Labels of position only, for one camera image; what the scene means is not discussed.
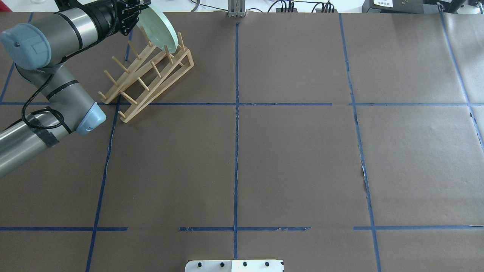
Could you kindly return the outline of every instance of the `white floor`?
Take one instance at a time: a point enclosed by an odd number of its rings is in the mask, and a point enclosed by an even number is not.
[[[55,12],[58,11],[57,6],[53,0],[45,0],[44,3],[37,4],[35,2],[42,0],[3,0],[3,2],[12,11],[45,11],[45,12]],[[80,3],[85,4],[92,2],[92,0],[79,0]],[[249,8],[258,8],[266,12],[268,8],[272,5],[273,0],[246,0],[245,6]],[[331,0],[331,3],[338,10],[338,12],[353,12],[360,13],[361,6],[364,0]],[[159,5],[163,11],[191,11],[195,4],[190,0],[152,0],[152,3]],[[219,7],[227,9],[227,0],[201,0],[202,4],[210,5],[214,7]],[[295,3],[295,8],[298,12],[311,12],[314,7],[314,3]],[[281,4],[277,3],[272,11],[275,11],[275,7],[280,7]],[[198,11],[214,11],[215,9],[206,8],[200,6]]]

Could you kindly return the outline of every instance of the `white label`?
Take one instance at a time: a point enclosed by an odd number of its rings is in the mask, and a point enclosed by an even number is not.
[[[373,3],[378,6],[393,8],[393,0],[373,0]]]

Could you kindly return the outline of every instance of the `wooden peg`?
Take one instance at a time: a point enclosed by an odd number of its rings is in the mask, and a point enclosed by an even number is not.
[[[120,114],[120,115],[121,115],[123,118],[125,118],[125,119],[126,119],[126,115],[124,115],[124,113],[122,113],[120,110],[118,110],[118,113],[119,113],[119,114]]]
[[[127,93],[125,92],[121,92],[121,95],[126,98],[126,100],[128,100],[131,104],[135,104],[135,105],[138,105],[138,102],[136,102],[136,100],[134,100],[131,96],[129,96]]]
[[[131,50],[135,54],[136,58],[138,60],[141,60],[141,57],[139,56],[138,51],[136,51],[136,48],[133,46],[133,44],[131,43],[131,41],[128,41],[128,44],[129,44],[129,48],[131,48]]]
[[[114,62],[116,62],[126,73],[129,74],[129,70],[123,65],[121,64],[121,62],[115,57],[113,56],[112,59],[114,60]]]
[[[145,82],[140,77],[138,77],[138,81],[145,88],[145,90],[150,91],[150,89],[148,88],[148,86],[146,86]]]
[[[109,78],[109,80],[111,80],[111,82],[114,85],[118,86],[118,83],[116,82],[116,80],[114,80],[114,78],[111,76],[111,74],[107,70],[104,70],[104,73],[106,74],[106,76]]]
[[[177,35],[178,35],[178,44],[181,46],[181,49],[183,50],[183,52],[185,52],[186,48],[185,48],[185,44],[183,43],[183,38],[181,37],[182,36],[181,32],[178,32]]]
[[[156,64],[154,62],[151,62],[151,65],[153,66],[153,69],[155,70],[156,74],[158,75],[159,78],[161,78],[160,71],[158,71],[158,68],[156,68]]]
[[[153,43],[150,41],[150,39],[148,38],[148,35],[146,35],[146,32],[145,32],[145,29],[143,27],[140,27],[139,28],[141,30],[141,32],[143,33],[143,36],[145,37],[145,40],[146,42],[148,43],[148,46],[149,47],[153,47]]]
[[[97,92],[104,100],[106,100],[106,96],[102,92]]]
[[[170,64],[173,65],[173,57],[170,54],[170,51],[168,51],[168,46],[165,45],[165,53],[168,56],[168,59],[170,60]]]

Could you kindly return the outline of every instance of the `light blue joint cap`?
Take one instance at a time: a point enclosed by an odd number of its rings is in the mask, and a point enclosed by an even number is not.
[[[95,129],[98,125],[106,121],[106,114],[101,110],[99,105],[94,102],[84,119],[76,129],[80,135],[86,135],[89,131]]]
[[[49,41],[31,24],[18,24],[0,34],[8,55],[26,70],[45,67],[52,58]]]

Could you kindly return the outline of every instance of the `white bracket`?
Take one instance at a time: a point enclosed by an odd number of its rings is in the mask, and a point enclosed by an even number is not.
[[[245,0],[228,0],[229,17],[245,17]]]
[[[282,260],[189,261],[185,272],[284,272]]]

